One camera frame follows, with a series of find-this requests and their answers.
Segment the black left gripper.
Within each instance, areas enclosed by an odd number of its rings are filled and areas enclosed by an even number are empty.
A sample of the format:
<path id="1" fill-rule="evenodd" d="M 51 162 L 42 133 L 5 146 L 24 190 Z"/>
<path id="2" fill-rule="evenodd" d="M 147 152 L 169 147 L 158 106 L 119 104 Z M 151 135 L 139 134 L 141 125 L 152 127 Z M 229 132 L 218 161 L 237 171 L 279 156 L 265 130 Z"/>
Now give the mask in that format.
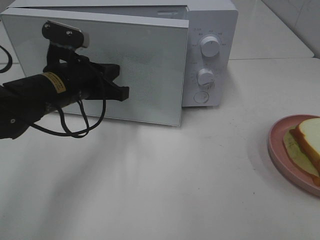
<path id="1" fill-rule="evenodd" d="M 42 118 L 82 100 L 123 102 L 129 98 L 129 87 L 113 81 L 120 75 L 113 63 L 76 61 L 47 66 L 44 72 L 2 84 L 2 117 Z"/>

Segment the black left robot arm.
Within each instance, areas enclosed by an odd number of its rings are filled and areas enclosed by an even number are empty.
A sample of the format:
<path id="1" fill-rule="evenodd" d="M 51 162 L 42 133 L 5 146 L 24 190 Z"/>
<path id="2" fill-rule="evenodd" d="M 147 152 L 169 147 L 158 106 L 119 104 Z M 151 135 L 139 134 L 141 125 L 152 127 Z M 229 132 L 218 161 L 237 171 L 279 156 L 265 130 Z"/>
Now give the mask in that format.
<path id="1" fill-rule="evenodd" d="M 107 100 L 125 101 L 130 89 L 118 86 L 114 80 L 120 74 L 117 64 L 98 64 L 77 60 L 46 66 L 43 73 L 6 82 L 0 87 L 0 137 L 16 139 L 29 127 L 58 137 L 80 139 L 95 129 L 103 120 Z M 84 100 L 102 102 L 98 121 L 90 125 L 85 113 Z M 78 104 L 85 129 L 71 131 L 63 108 Z M 41 127 L 37 122 L 45 115 L 57 111 L 63 132 Z"/>

